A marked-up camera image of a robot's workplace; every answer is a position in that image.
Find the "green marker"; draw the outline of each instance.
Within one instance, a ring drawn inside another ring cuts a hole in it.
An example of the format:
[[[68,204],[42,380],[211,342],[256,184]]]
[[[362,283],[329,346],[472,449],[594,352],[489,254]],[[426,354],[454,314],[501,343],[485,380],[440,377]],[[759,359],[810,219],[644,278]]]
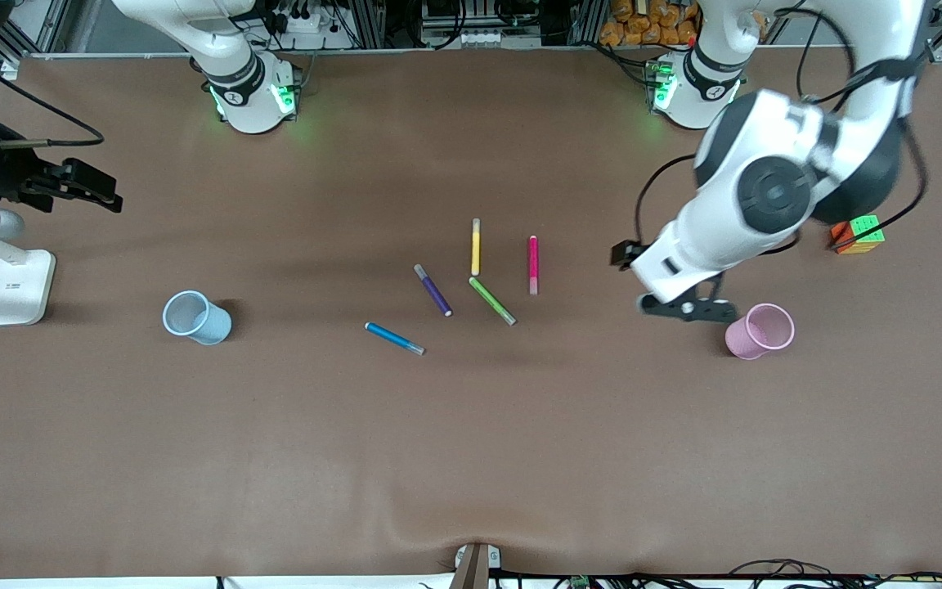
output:
[[[485,299],[487,303],[489,303],[490,307],[493,307],[494,312],[500,314],[500,316],[504,318],[504,321],[508,322],[509,326],[515,324],[516,321],[518,321],[516,320],[515,316],[513,316],[513,314],[508,312],[508,309],[504,308],[504,305],[500,304],[500,301],[497,301],[496,297],[493,297],[492,292],[486,290],[486,287],[483,285],[483,283],[478,282],[477,278],[469,278],[468,283],[471,284],[471,287],[477,290],[480,295],[482,295],[482,298]]]

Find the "yellow marker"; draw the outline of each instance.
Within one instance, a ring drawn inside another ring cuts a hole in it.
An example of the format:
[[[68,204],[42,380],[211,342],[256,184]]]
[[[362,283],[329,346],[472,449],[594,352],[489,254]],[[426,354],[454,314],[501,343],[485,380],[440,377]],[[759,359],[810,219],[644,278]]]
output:
[[[471,276],[478,276],[482,265],[482,220],[471,221]]]

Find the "blue marker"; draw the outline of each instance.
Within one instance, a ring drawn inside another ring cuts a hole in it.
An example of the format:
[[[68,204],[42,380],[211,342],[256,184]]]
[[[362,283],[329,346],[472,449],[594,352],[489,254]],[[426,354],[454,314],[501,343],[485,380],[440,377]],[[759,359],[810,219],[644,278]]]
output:
[[[446,302],[446,298],[442,297],[442,292],[438,291],[438,287],[434,285],[434,281],[431,280],[431,277],[427,276],[427,272],[424,272],[424,266],[416,264],[412,268],[412,272],[416,272],[416,276],[419,277],[419,282],[424,285],[427,294],[431,295],[431,299],[434,301],[435,306],[438,306],[438,310],[440,310],[444,316],[451,317],[453,309],[449,306],[449,303]]]
[[[380,338],[387,339],[388,342],[395,344],[396,346],[403,347],[412,353],[422,357],[424,355],[424,348],[418,346],[418,344],[412,343],[410,340],[403,338],[403,336],[398,335],[397,333],[392,333],[383,327],[380,327],[376,323],[366,323],[366,331],[373,333],[373,335],[380,336]]]

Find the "black bracket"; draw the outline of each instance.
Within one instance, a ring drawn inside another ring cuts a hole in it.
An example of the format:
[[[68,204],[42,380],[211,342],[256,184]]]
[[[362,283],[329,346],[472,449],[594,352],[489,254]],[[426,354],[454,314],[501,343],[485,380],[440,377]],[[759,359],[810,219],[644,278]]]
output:
[[[700,297],[697,292],[698,285],[666,304],[657,301],[651,294],[643,294],[638,301],[639,311],[647,316],[677,317],[683,321],[714,321],[724,324],[736,321],[739,317],[736,306],[729,301],[718,299],[718,290],[722,285],[721,273],[703,282],[711,283],[711,293],[707,297]]]
[[[115,194],[115,178],[74,157],[61,165],[46,164],[43,174],[24,183],[22,193],[27,205],[44,213],[52,211],[53,198],[85,200],[112,213],[123,211],[123,197]]]
[[[614,245],[612,250],[609,250],[609,265],[617,266],[617,268],[620,268],[620,272],[624,272],[626,269],[631,268],[631,262],[642,256],[647,247],[649,246],[631,239],[621,241]]]

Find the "pink pen holder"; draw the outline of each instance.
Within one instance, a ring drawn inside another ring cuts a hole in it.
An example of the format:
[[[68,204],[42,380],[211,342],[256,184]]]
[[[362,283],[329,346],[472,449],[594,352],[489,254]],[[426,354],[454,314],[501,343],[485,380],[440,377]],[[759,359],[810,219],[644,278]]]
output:
[[[769,303],[751,307],[745,316],[729,325],[725,344],[733,355],[742,359],[758,359],[769,352],[782,350],[795,339],[795,321],[785,310]]]

